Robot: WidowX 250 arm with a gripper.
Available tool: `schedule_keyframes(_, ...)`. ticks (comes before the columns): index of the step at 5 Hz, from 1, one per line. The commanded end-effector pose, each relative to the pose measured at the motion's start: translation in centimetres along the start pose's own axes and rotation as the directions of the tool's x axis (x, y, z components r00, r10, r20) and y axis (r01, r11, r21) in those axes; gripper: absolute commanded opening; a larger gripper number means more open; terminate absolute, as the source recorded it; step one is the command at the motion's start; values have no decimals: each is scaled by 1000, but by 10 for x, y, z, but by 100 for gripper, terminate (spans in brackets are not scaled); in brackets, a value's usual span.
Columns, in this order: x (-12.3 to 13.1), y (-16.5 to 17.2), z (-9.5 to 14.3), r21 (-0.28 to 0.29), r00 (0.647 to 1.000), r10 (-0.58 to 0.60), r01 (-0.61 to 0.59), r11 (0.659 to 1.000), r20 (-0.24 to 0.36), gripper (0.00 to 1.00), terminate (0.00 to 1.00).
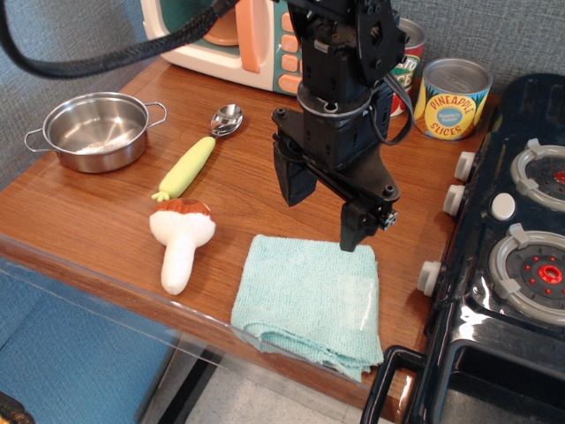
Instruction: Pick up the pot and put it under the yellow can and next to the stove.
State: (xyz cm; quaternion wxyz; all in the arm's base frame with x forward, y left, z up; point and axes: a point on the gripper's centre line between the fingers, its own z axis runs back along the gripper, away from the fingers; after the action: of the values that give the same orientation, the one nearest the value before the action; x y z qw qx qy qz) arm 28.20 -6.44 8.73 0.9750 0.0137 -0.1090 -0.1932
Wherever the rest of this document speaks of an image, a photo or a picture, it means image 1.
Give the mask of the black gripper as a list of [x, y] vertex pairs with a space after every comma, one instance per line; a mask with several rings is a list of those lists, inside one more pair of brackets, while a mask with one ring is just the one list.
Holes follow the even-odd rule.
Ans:
[[323, 184], [342, 198], [340, 247], [353, 252], [396, 222], [398, 186], [380, 150], [389, 144], [391, 88], [380, 83], [348, 102], [329, 102], [298, 90], [300, 110], [272, 113], [275, 173], [289, 207]]

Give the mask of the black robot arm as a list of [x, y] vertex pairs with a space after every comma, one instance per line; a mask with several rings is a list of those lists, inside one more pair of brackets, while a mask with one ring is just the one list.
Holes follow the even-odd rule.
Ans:
[[396, 182], [381, 159], [412, 122], [388, 137], [392, 100], [411, 99], [393, 75], [410, 37], [389, 1], [290, 1], [302, 50], [299, 111], [272, 114], [275, 171], [282, 196], [295, 206], [319, 183], [343, 199], [340, 247], [352, 252], [396, 221]]

